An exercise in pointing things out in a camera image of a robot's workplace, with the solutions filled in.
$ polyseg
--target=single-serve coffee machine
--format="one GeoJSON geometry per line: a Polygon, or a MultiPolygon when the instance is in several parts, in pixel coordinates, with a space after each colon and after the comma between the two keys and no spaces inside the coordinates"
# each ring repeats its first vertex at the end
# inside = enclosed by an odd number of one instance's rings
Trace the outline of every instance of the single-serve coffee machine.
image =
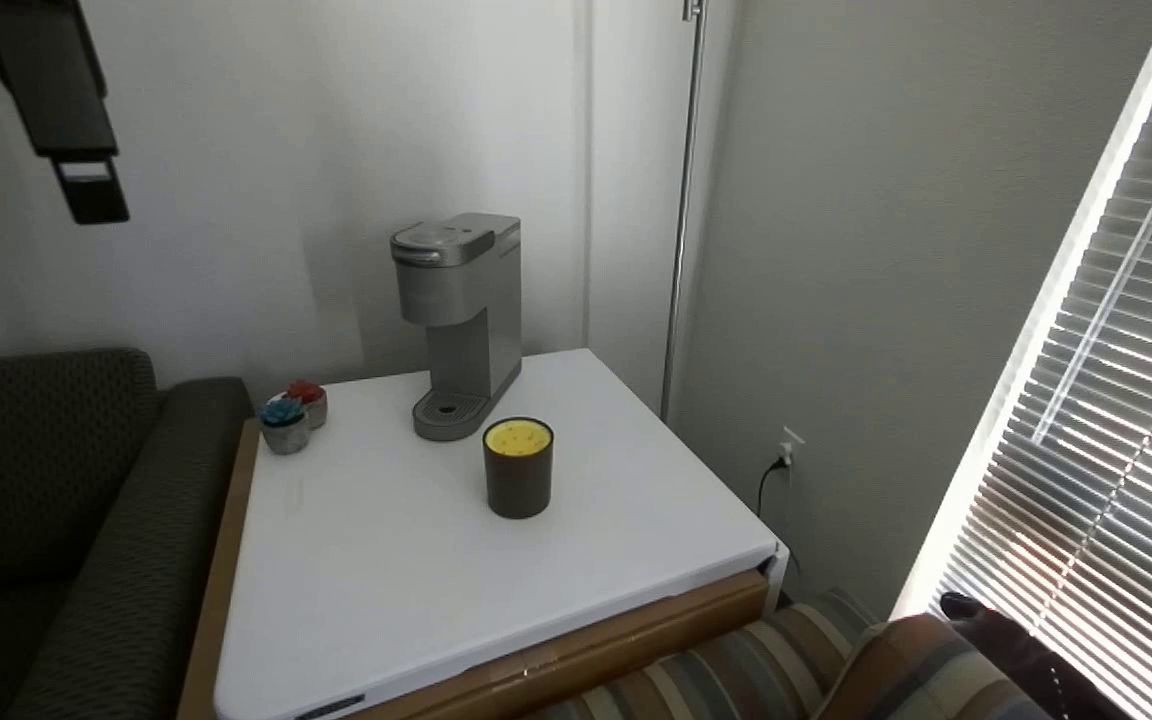
{"type": "Polygon", "coordinates": [[[472,437],[521,370],[521,220],[463,212],[392,235],[405,321],[422,323],[433,386],[414,437],[472,437]]]}

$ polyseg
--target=window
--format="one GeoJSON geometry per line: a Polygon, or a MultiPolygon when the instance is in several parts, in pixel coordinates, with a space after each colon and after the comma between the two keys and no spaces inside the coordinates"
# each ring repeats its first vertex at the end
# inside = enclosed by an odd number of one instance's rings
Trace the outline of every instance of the window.
{"type": "Polygon", "coordinates": [[[1152,51],[895,617],[940,588],[1152,715],[1152,51]]]}

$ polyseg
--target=sofa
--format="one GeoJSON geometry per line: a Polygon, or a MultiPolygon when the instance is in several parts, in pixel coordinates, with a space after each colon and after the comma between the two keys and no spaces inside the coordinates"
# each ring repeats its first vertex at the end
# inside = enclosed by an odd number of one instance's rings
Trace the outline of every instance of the sofa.
{"type": "Polygon", "coordinates": [[[171,715],[242,416],[134,346],[0,361],[0,715],[171,715]]]}
{"type": "Polygon", "coordinates": [[[533,720],[1040,720],[1046,715],[940,617],[866,622],[824,590],[652,658],[533,720]]]}

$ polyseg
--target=yellow candle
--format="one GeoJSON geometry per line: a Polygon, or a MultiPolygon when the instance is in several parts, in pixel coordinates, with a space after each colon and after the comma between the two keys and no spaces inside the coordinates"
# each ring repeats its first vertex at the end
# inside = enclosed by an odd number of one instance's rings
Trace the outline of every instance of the yellow candle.
{"type": "Polygon", "coordinates": [[[534,418],[500,418],[488,432],[497,456],[539,456],[549,449],[549,426],[534,418]]]}

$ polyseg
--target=dark green couch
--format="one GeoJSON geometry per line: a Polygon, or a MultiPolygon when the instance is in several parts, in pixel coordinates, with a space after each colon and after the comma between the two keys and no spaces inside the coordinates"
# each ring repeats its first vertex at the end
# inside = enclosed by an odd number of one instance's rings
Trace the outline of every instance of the dark green couch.
{"type": "Polygon", "coordinates": [[[248,411],[129,346],[0,361],[0,715],[174,710],[248,411]]]}

